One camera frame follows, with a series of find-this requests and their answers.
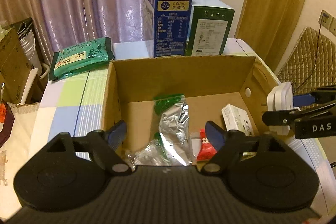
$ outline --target nutrition facts label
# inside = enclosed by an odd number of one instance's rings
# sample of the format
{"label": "nutrition facts label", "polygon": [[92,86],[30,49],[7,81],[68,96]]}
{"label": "nutrition facts label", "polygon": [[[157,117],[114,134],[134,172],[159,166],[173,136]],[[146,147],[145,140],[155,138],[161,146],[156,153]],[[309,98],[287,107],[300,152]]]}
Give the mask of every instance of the nutrition facts label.
{"label": "nutrition facts label", "polygon": [[158,17],[157,18],[157,39],[181,38],[186,35],[187,16]]}
{"label": "nutrition facts label", "polygon": [[192,55],[218,55],[226,26],[226,20],[199,19]]}

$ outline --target das logo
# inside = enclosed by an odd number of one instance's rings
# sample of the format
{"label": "das logo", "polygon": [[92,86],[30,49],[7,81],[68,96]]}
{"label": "das logo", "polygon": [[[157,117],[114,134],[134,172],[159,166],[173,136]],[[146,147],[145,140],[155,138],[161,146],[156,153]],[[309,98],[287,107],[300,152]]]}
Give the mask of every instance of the das logo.
{"label": "das logo", "polygon": [[320,128],[318,128],[316,125],[313,124],[313,132],[319,131],[325,131],[325,130],[331,130],[331,122],[327,123],[326,126],[323,126],[323,124],[320,125]]}

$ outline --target silver foil wrapper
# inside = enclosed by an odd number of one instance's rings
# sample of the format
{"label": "silver foil wrapper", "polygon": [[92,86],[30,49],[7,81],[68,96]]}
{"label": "silver foil wrapper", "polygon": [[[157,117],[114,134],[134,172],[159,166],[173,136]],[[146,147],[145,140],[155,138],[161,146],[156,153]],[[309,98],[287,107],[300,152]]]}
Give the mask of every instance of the silver foil wrapper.
{"label": "silver foil wrapper", "polygon": [[183,96],[161,114],[159,133],[170,165],[189,165],[188,105]]}
{"label": "silver foil wrapper", "polygon": [[135,170],[136,165],[189,165],[188,105],[182,96],[178,103],[161,114],[159,137],[152,140],[145,149],[136,153],[126,152],[125,161]]}

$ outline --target power outlet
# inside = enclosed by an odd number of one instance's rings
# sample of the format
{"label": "power outlet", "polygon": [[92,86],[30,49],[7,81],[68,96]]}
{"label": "power outlet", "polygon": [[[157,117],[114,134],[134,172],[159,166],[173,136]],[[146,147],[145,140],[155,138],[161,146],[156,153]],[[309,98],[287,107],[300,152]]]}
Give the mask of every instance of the power outlet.
{"label": "power outlet", "polygon": [[336,36],[336,18],[333,18],[329,27],[329,32],[331,32],[334,36]]}
{"label": "power outlet", "polygon": [[329,29],[332,19],[333,19],[332,15],[327,13],[325,10],[322,10],[321,15],[320,15],[320,19],[319,19],[319,23],[321,23],[321,20],[322,20],[322,26],[325,27],[326,29]]}

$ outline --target green plastic bag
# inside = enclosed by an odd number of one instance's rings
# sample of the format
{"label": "green plastic bag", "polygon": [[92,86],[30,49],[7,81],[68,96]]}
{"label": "green plastic bag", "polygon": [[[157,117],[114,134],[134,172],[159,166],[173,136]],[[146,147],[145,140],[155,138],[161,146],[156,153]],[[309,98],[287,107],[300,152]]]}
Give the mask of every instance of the green plastic bag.
{"label": "green plastic bag", "polygon": [[54,53],[48,79],[60,80],[97,69],[113,59],[109,37],[83,42]]}
{"label": "green plastic bag", "polygon": [[185,97],[183,94],[162,95],[154,97],[155,105],[154,111],[156,115],[160,116],[163,112],[169,109],[174,104],[180,102]]}

